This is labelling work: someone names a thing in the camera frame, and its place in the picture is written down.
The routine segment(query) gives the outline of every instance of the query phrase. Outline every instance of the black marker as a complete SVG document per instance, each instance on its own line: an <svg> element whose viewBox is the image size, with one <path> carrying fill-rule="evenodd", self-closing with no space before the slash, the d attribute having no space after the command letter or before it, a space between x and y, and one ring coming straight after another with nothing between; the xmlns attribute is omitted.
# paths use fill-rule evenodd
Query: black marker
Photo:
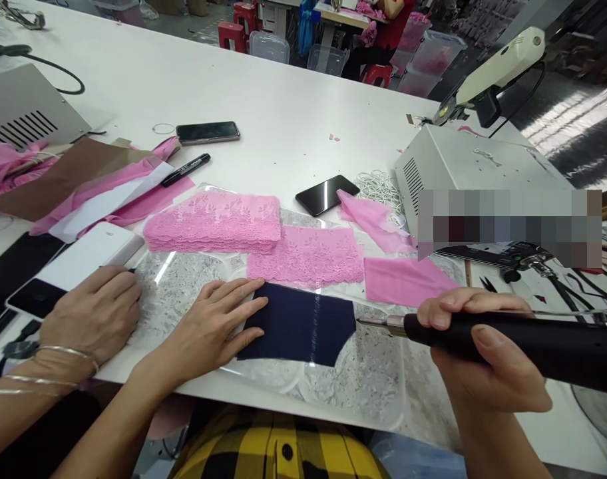
<svg viewBox="0 0 607 479"><path fill-rule="evenodd" d="M193 161L186 163L181 168L173 171L173 173L169 174L167 177L163 179L160 183L164 188L169 187L173 183L179 181L181 178L185 177L191 171L199 168L201 165L204 165L210 161L210 155L208 153L204 153L203 155L199 155Z"/></svg>

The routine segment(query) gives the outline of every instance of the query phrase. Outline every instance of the smartphone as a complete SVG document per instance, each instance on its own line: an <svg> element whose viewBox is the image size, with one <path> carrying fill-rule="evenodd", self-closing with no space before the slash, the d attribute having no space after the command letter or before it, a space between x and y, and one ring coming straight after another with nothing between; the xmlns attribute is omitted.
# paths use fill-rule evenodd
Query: smartphone
<svg viewBox="0 0 607 479"><path fill-rule="evenodd" d="M175 131L182 145L235 141L241 137L235 122L179 125Z"/></svg>
<svg viewBox="0 0 607 479"><path fill-rule="evenodd" d="M319 216L340 203L337 190L343 190L352 196L359 193L359 188L355 184L346 180L344 176L337 175L296 194L295 199L312 216Z"/></svg>
<svg viewBox="0 0 607 479"><path fill-rule="evenodd" d="M0 256L0 333L15 312L5 305L6 298L17 288L38 274L66 244L49 234L29 236L23 234Z"/></svg>

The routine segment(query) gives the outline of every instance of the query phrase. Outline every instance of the plaid sleeve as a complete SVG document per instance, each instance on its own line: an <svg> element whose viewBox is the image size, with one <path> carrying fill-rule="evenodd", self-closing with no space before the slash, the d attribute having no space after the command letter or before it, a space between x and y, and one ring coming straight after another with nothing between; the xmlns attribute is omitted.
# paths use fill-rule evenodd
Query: plaid sleeve
<svg viewBox="0 0 607 479"><path fill-rule="evenodd" d="M340 424L227 406L182 451L173 479L387 479Z"/></svg>

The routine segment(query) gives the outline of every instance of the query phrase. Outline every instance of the power bank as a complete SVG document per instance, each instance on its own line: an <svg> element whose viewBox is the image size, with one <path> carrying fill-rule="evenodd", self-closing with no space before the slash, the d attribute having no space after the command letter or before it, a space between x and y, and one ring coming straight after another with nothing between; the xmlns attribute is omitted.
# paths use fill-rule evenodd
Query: power bank
<svg viewBox="0 0 607 479"><path fill-rule="evenodd" d="M99 223L14 292L6 306L44 319L64 294L97 268L123 265L143 244L144 239L132 231Z"/></svg>

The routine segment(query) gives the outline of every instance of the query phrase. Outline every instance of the silver bangle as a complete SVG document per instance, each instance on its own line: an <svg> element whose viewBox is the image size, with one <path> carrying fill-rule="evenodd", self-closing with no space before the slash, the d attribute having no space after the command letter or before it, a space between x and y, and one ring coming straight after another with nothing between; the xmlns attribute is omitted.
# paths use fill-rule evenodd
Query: silver bangle
<svg viewBox="0 0 607 479"><path fill-rule="evenodd" d="M43 391L30 391L28 389L0 389L0 395L19 396L19 395L28 395L28 394L37 394L37 395L41 395L41 396L50 396L50 397L62 397L62 395L58 395L58 394L45 393Z"/></svg>
<svg viewBox="0 0 607 479"><path fill-rule="evenodd" d="M44 378L32 378L28 376L16 376L16 375L5 375L2 376L6 379L12 379L13 381L22 381L23 383L33 383L38 385L55 385L55 386L68 386L77 388L78 384L69 383L67 381L55 381L54 379L44 379Z"/></svg>
<svg viewBox="0 0 607 479"><path fill-rule="evenodd" d="M79 356L84 359L88 359L89 361L93 362L93 367L95 368L95 374L99 373L99 364L97 363L97 360L90 354L82 353L81 351L78 351L76 349L71 349L71 348L67 348L64 346L40 345L39 348L37 348L37 350L39 351L41 349L50 349L52 351L61 351L62 353L68 353L68 354L72 354L75 356Z"/></svg>

